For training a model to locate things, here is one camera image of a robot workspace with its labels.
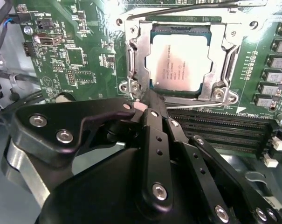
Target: screw hole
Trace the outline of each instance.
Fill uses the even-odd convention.
[[[200,169],[200,172],[204,175],[206,172],[203,169]]]
[[[156,150],[156,153],[157,153],[158,155],[163,155],[163,152],[162,152],[162,151],[160,151],[159,149],[158,149],[158,150]]]
[[[252,21],[249,26],[251,27],[251,29],[256,29],[258,27],[258,22],[257,21]]]
[[[122,85],[122,86],[121,86],[121,90],[122,90],[122,91],[126,91],[126,90],[127,90],[126,85]]]
[[[275,111],[275,106],[271,106],[271,107],[269,108],[269,110],[270,110],[270,111]]]
[[[123,23],[123,22],[122,22],[122,19],[116,19],[116,24],[117,24],[118,26],[121,26],[122,23]]]

